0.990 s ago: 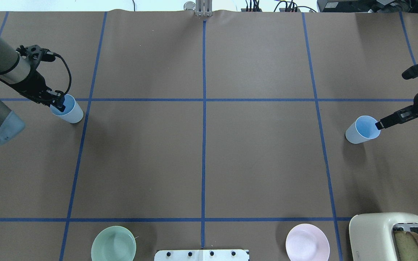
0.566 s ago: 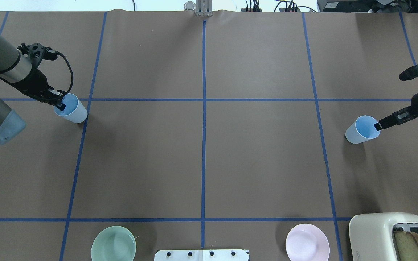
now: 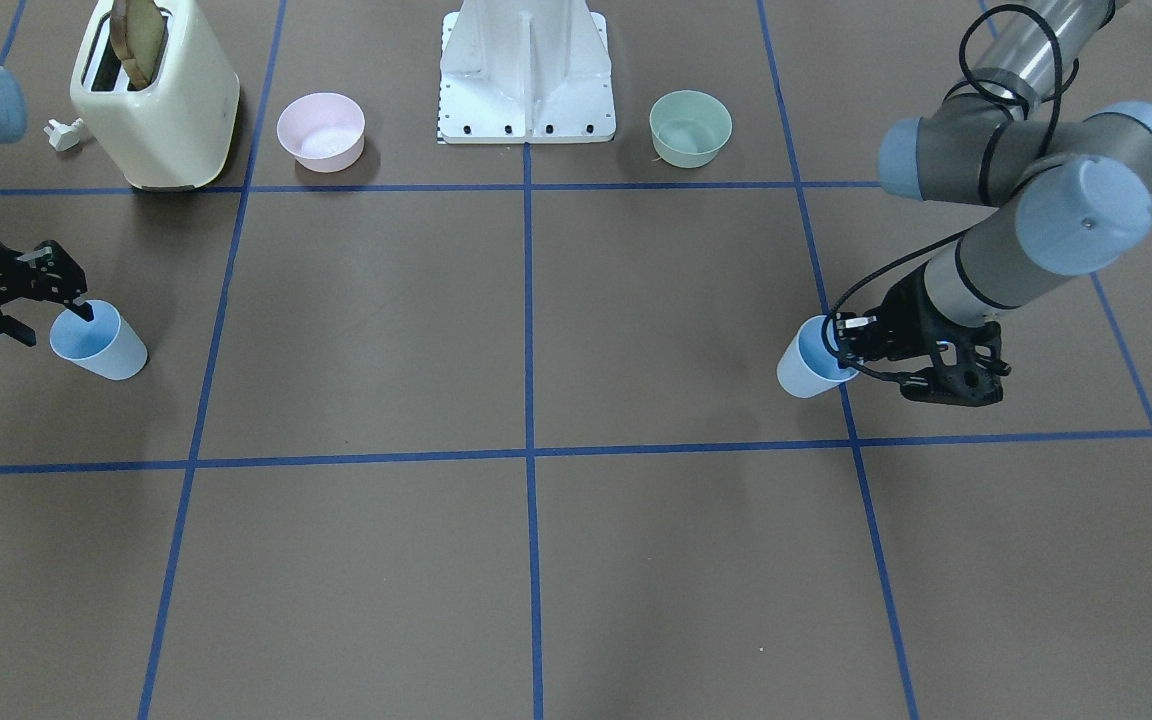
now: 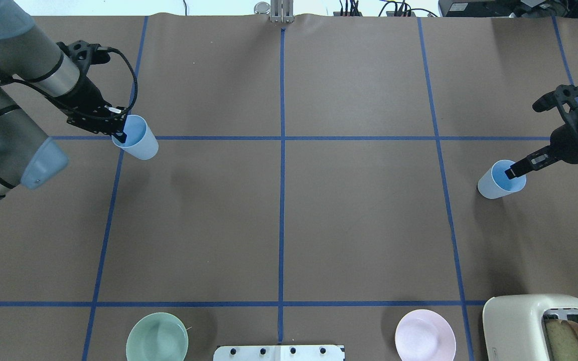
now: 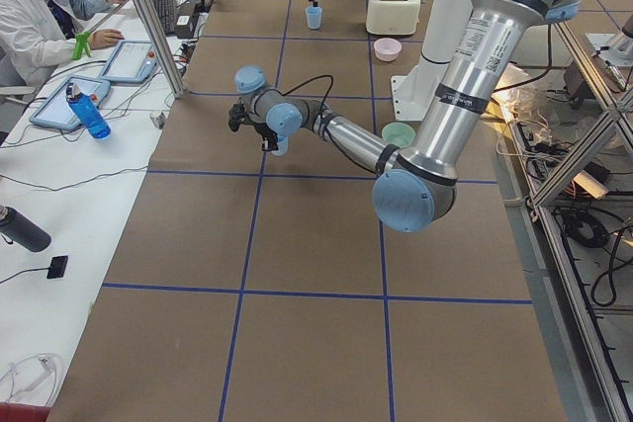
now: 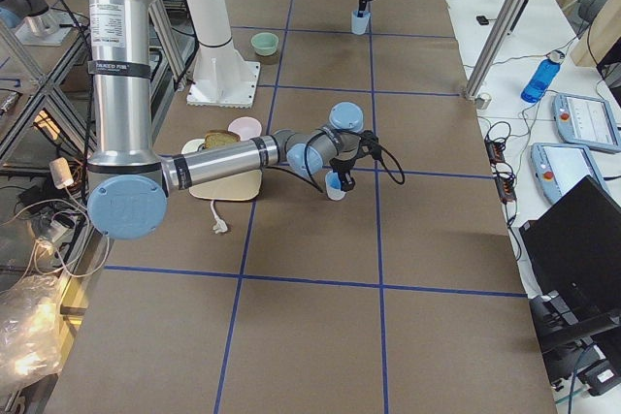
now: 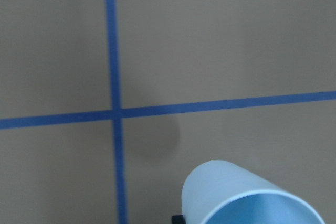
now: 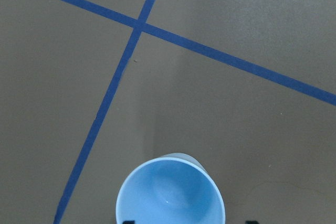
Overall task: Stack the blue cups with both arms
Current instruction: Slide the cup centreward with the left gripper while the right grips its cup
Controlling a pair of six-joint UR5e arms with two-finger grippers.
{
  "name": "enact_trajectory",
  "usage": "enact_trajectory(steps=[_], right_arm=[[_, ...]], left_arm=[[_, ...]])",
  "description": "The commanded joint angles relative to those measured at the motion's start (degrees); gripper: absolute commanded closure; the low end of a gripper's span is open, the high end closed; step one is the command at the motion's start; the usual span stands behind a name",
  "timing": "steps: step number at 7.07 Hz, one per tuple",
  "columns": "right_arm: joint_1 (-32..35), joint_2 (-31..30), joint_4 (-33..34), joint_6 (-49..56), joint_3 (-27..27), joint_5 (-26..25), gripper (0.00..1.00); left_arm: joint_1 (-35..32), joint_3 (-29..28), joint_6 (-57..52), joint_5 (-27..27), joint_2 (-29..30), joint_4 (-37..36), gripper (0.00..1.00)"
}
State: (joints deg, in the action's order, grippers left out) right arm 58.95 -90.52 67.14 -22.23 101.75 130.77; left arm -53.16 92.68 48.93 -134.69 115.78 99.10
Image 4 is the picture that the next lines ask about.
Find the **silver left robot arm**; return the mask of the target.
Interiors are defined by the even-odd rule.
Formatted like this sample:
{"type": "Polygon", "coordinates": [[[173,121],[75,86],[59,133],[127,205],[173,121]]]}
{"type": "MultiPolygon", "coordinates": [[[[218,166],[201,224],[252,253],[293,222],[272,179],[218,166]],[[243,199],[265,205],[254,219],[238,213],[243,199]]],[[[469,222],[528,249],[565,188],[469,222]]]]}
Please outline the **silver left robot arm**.
{"type": "Polygon", "coordinates": [[[19,185],[41,187],[69,163],[5,85],[38,92],[69,125],[126,142],[125,123],[137,96],[126,107],[114,106],[87,75],[90,66],[108,63],[112,53],[119,50],[85,41],[55,43],[17,3],[0,1],[0,201],[19,185]]]}

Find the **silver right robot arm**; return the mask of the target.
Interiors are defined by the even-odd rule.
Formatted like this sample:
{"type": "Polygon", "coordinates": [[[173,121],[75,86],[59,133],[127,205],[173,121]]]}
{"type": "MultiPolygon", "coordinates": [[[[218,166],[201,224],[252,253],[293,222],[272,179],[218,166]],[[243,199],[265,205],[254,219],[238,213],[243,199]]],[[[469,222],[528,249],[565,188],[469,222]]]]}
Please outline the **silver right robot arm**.
{"type": "Polygon", "coordinates": [[[578,105],[569,111],[562,105],[558,105],[557,109],[564,124],[551,133],[548,146],[530,153],[508,167],[504,171],[508,179],[521,178],[560,161],[578,164],[578,105]]]}

